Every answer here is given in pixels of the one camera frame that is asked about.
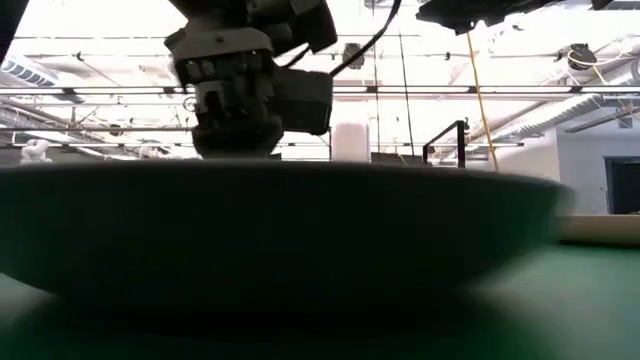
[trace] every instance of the ceiling fixture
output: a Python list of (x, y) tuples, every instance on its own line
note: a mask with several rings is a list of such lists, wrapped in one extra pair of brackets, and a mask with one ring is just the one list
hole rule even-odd
[[(122, 126), (118, 125), (118, 124), (111, 124), (109, 125), (110, 129), (121, 129)], [(111, 136), (122, 136), (123, 132), (122, 131), (118, 131), (118, 130), (114, 130), (114, 131), (110, 131), (109, 135)]]
[[(362, 49), (362, 46), (358, 43), (347, 43), (342, 52), (342, 61), (346, 62), (353, 55), (358, 53)], [(364, 66), (364, 55), (357, 58), (354, 62), (349, 64), (349, 69), (360, 70)]]
[(569, 67), (576, 71), (586, 71), (598, 62), (598, 58), (589, 50), (589, 44), (572, 44), (567, 54)]

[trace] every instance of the black cable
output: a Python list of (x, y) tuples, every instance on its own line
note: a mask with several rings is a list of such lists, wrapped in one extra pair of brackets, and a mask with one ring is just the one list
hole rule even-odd
[(98, 69), (94, 68), (93, 66), (91, 66), (91, 65), (87, 64), (86, 60), (82, 57), (82, 55), (83, 55), (83, 54), (82, 54), (82, 51), (79, 51), (79, 52), (76, 54), (76, 59), (77, 59), (78, 61), (80, 61), (80, 63), (82, 63), (84, 66), (88, 67), (89, 69), (93, 70), (94, 72), (96, 72), (97, 74), (99, 74), (100, 76), (102, 76), (103, 78), (105, 78), (105, 79), (109, 80), (109, 81), (110, 81), (111, 83), (113, 83), (114, 85), (116, 85), (116, 86), (122, 86), (122, 85), (118, 84), (117, 82), (115, 82), (115, 81), (114, 81), (113, 79), (111, 79), (110, 77), (108, 77), (107, 75), (105, 75), (102, 71), (100, 71), (100, 70), (98, 70)]
[(288, 69), (295, 65), (298, 61), (302, 60), (302, 58), (307, 55), (307, 53), (311, 51), (311, 47), (307, 46), (304, 50), (300, 51), (300, 53), (291, 59), (288, 63), (286, 63), (283, 68)]
[(391, 24), (393, 19), (396, 17), (396, 15), (398, 15), (398, 11), (400, 10), (400, 5), (401, 4), (402, 4), (402, 0), (393, 0), (393, 6), (391, 6), (391, 11), (389, 12), (389, 17), (387, 18), (387, 22), (384, 24), (382, 29), (380, 29), (371, 38), (371, 40), (369, 40), (369, 42), (367, 42), (362, 47), (362, 49), (358, 50), (355, 54), (351, 55), (351, 57), (349, 59), (344, 61), (342, 64), (338, 65), (335, 69), (331, 70), (331, 72), (329, 74), (331, 74), (331, 76), (335, 77), (336, 75), (341, 73), (342, 70), (346, 69), (349, 65), (353, 64), (357, 59), (359, 59), (362, 55), (364, 55), (364, 53), (369, 51), (369, 49), (371, 49), (373, 44), (375, 44), (378, 40), (380, 40), (382, 35), (384, 35), (384, 33), (387, 31), (387, 28), (389, 27), (389, 25)]
[(400, 41), (400, 57), (402, 58), (402, 76), (404, 77), (404, 96), (407, 102), (407, 122), (409, 123), (409, 142), (411, 143), (411, 155), (416, 156), (416, 149), (413, 146), (413, 129), (411, 128), (411, 109), (409, 107), (409, 89), (407, 89), (407, 66), (404, 63), (404, 46), (402, 46), (402, 34), (398, 38)]

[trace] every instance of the white wall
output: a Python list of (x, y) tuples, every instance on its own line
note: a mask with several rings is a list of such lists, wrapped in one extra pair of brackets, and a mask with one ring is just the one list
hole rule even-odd
[(560, 179), (576, 191), (574, 213), (608, 214), (604, 157), (640, 156), (640, 137), (559, 133), (558, 150)]
[(500, 172), (560, 181), (556, 130), (551, 129), (543, 135), (524, 139), (524, 147), (496, 149)]

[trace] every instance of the white robot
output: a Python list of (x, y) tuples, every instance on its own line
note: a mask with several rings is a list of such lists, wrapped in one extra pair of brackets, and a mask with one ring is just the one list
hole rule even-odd
[(51, 159), (47, 159), (48, 148), (49, 142), (47, 140), (27, 141), (27, 146), (22, 148), (20, 165), (52, 162)]

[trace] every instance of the yellow rope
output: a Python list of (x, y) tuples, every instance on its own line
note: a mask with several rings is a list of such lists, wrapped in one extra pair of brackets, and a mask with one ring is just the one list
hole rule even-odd
[(596, 75), (598, 75), (598, 77), (600, 78), (600, 81), (602, 81), (602, 85), (609, 85), (609, 82), (605, 80), (604, 76), (602, 76), (602, 73), (600, 72), (600, 69), (598, 69), (597, 66), (594, 66), (593, 70), (596, 72)]
[(489, 123), (487, 122), (487, 116), (484, 112), (484, 103), (482, 102), (482, 92), (480, 91), (480, 81), (478, 80), (478, 68), (476, 67), (476, 58), (473, 53), (473, 45), (471, 44), (471, 34), (467, 33), (467, 42), (469, 43), (469, 56), (471, 57), (471, 65), (473, 67), (473, 77), (476, 82), (476, 93), (478, 94), (478, 102), (480, 103), (480, 113), (482, 114), (482, 125), (484, 126), (484, 132), (487, 134), (487, 141), (489, 142), (489, 151), (491, 151), (491, 157), (493, 158), (493, 165), (496, 171), (500, 171), (498, 166), (498, 157), (496, 156), (496, 148), (493, 146), (491, 140), (491, 131), (489, 129)]

